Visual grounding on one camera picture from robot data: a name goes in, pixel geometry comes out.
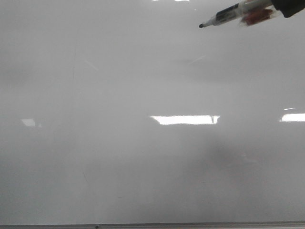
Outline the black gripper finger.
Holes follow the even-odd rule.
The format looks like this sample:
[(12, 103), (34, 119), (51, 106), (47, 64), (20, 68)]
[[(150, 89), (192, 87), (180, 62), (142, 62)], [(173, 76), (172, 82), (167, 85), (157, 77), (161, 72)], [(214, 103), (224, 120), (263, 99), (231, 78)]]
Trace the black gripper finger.
[(285, 18), (290, 18), (305, 8), (305, 0), (271, 0), (271, 2)]

